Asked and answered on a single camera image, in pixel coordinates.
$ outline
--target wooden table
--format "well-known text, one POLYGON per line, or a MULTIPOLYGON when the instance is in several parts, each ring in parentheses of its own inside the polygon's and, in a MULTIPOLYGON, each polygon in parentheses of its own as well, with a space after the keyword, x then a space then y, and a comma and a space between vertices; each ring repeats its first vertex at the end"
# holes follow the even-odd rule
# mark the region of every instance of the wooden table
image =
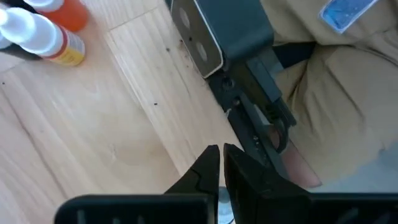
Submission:
POLYGON ((0 223, 81 194, 159 194, 209 144, 239 144, 161 0, 86 1, 78 67, 0 55, 0 223))

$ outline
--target bottle label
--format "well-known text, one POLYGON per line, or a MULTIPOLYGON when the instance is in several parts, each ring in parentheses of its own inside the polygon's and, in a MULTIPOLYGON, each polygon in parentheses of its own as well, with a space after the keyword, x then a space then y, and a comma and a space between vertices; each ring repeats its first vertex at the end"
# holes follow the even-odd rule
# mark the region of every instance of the bottle label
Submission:
POLYGON ((85 44, 79 36, 62 27, 60 28, 63 36, 61 50, 55 55, 44 58, 61 65, 78 65, 85 57, 85 44))

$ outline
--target beige fabric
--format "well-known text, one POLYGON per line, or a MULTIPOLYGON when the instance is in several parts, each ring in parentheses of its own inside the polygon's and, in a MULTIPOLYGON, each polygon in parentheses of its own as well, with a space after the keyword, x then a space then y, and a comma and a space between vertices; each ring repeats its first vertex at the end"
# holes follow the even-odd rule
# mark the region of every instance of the beige fabric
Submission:
POLYGON ((261 1, 276 42, 319 43, 276 78, 298 122, 290 139, 323 183, 353 173, 398 137, 397 3, 339 35, 318 18, 328 0, 261 1))

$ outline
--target orange bottle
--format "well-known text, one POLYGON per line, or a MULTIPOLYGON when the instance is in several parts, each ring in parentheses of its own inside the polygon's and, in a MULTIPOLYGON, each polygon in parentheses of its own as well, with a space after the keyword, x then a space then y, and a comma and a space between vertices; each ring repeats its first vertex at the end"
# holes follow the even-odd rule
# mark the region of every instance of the orange bottle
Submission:
POLYGON ((80 0, 24 0, 37 12, 67 30, 76 32, 88 21, 88 10, 80 0))

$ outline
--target blue tag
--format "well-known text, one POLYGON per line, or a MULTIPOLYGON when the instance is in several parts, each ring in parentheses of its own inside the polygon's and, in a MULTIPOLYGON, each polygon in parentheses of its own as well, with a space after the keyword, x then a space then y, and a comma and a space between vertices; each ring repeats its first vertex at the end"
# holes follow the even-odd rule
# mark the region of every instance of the blue tag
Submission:
POLYGON ((320 12, 320 17, 336 32, 342 34, 377 0, 331 0, 320 12))

